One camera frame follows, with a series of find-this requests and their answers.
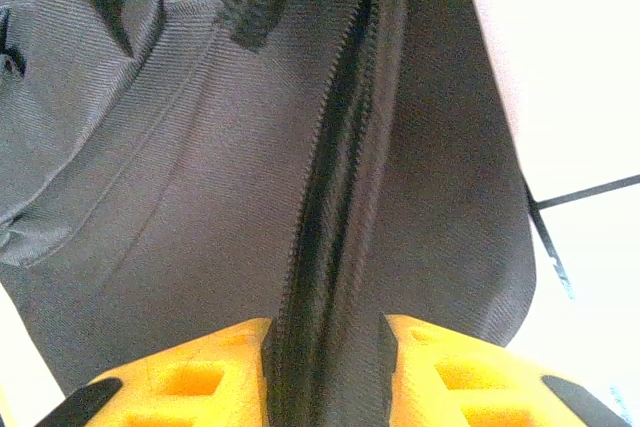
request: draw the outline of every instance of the black zipper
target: black zipper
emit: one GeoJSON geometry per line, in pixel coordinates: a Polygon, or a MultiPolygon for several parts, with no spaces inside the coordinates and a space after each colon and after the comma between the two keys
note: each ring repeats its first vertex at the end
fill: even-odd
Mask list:
{"type": "Polygon", "coordinates": [[[321,425],[360,278],[342,260],[373,107],[379,0],[358,0],[319,111],[281,310],[265,344],[272,427],[321,425]]]}

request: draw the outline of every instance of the yellow plastic part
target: yellow plastic part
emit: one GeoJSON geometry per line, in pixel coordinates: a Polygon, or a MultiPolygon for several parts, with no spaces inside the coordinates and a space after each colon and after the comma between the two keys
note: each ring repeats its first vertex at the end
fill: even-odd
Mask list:
{"type": "Polygon", "coordinates": [[[402,315],[392,427],[583,427],[542,382],[557,375],[501,347],[402,315]]]}
{"type": "MultiPolygon", "coordinates": [[[[411,317],[387,320],[398,340],[392,427],[585,425],[542,382],[554,372],[411,317]]],[[[267,427],[269,324],[250,320],[105,372],[95,381],[117,377],[123,387],[87,426],[267,427]]]]}
{"type": "Polygon", "coordinates": [[[2,385],[0,385],[0,414],[2,415],[2,421],[5,425],[16,425],[16,421],[13,418],[11,413],[11,404],[9,403],[9,399],[7,399],[7,395],[4,393],[2,389],[2,385]]]}
{"type": "Polygon", "coordinates": [[[124,385],[87,427],[266,426],[260,351],[270,322],[243,322],[105,372],[95,381],[124,385]]]}

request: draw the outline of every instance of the gray fabric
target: gray fabric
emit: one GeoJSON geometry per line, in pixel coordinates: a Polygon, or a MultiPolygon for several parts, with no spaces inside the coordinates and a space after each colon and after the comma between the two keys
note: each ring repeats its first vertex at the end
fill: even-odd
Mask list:
{"type": "MultiPolygon", "coordinates": [[[[289,0],[257,53],[214,23],[223,2],[0,0],[27,62],[0,90],[0,281],[67,392],[276,313],[356,0],[289,0]]],[[[405,39],[362,325],[382,309],[504,343],[533,257],[470,0],[410,0],[405,39]]],[[[349,349],[375,363],[367,335],[349,349]]]]}
{"type": "Polygon", "coordinates": [[[408,5],[357,327],[328,407],[336,427],[386,425],[379,312],[506,345],[535,286],[524,189],[472,2],[408,5]]]}

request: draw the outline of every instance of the black line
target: black line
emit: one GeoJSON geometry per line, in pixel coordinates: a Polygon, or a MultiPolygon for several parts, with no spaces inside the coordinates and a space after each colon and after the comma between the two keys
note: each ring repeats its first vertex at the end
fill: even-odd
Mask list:
{"type": "Polygon", "coordinates": [[[575,300],[576,297],[573,292],[571,282],[569,282],[567,272],[566,270],[564,270],[564,266],[560,261],[560,256],[558,255],[555,246],[553,245],[553,241],[551,240],[551,236],[549,235],[547,226],[542,219],[542,215],[540,215],[539,204],[533,199],[533,196],[531,195],[531,189],[529,189],[529,185],[526,182],[525,187],[527,189],[527,201],[529,202],[529,215],[531,215],[533,224],[536,226],[538,234],[540,234],[540,238],[542,239],[544,248],[547,250],[547,254],[553,259],[553,268],[556,270],[556,274],[558,275],[560,282],[562,282],[564,290],[567,292],[567,295],[571,300],[575,300]]]}
{"type": "Polygon", "coordinates": [[[640,175],[634,175],[627,177],[626,179],[615,180],[608,184],[597,185],[585,190],[579,190],[571,194],[561,195],[560,197],[554,197],[553,199],[543,200],[537,203],[538,209],[548,209],[549,207],[555,207],[556,205],[566,204],[567,202],[573,202],[574,200],[585,199],[593,195],[604,194],[612,190],[622,189],[631,185],[640,184],[640,175]]]}
{"type": "Polygon", "coordinates": [[[36,427],[85,427],[122,388],[115,377],[100,380],[76,390],[36,427]]]}
{"type": "Polygon", "coordinates": [[[583,386],[554,375],[542,376],[542,382],[585,426],[631,427],[583,386]]]}

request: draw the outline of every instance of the black trim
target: black trim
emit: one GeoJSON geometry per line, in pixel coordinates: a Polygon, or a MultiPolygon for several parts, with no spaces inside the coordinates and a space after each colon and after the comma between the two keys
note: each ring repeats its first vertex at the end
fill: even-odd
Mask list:
{"type": "Polygon", "coordinates": [[[529,215],[531,215],[531,219],[533,220],[533,224],[536,226],[538,230],[538,234],[540,234],[540,239],[542,239],[542,243],[544,244],[544,248],[547,250],[547,254],[549,257],[553,259],[553,268],[556,270],[556,274],[560,278],[560,282],[562,282],[562,286],[564,290],[567,292],[567,295],[571,300],[575,300],[575,294],[573,292],[573,287],[571,286],[571,282],[569,282],[569,277],[567,276],[567,271],[564,269],[562,265],[562,261],[560,260],[560,256],[556,251],[555,246],[553,245],[553,241],[551,240],[551,235],[549,235],[549,231],[547,230],[547,226],[542,219],[542,215],[540,215],[540,204],[538,204],[531,194],[531,189],[529,189],[529,185],[525,182],[525,187],[527,190],[527,201],[529,203],[529,215]]]}
{"type": "Polygon", "coordinates": [[[262,339],[262,346],[260,348],[260,356],[262,360],[262,376],[265,378],[267,382],[267,417],[269,420],[269,425],[277,425],[276,418],[272,414],[277,409],[276,402],[278,402],[278,397],[274,395],[273,392],[273,383],[274,376],[276,375],[276,365],[272,356],[273,352],[273,338],[276,335],[276,323],[275,321],[271,321],[269,324],[269,330],[262,339]]]}
{"type": "Polygon", "coordinates": [[[41,420],[36,427],[84,427],[122,387],[122,381],[108,378],[76,390],[41,420]]]}
{"type": "Polygon", "coordinates": [[[391,405],[393,402],[392,381],[393,373],[398,363],[398,339],[393,335],[389,321],[381,312],[378,318],[378,349],[380,354],[380,378],[382,380],[383,409],[385,420],[391,419],[391,405]]]}
{"type": "Polygon", "coordinates": [[[553,375],[542,381],[587,427],[631,427],[584,387],[553,375]]]}
{"type": "Polygon", "coordinates": [[[566,204],[567,202],[573,202],[574,200],[585,199],[598,194],[604,194],[605,192],[611,192],[612,190],[622,189],[631,185],[640,184],[640,175],[634,175],[627,177],[626,179],[615,180],[607,184],[597,185],[585,190],[579,190],[578,192],[572,192],[571,194],[561,195],[554,197],[553,199],[543,200],[538,202],[538,209],[548,209],[549,207],[555,207],[556,205],[566,204]]]}

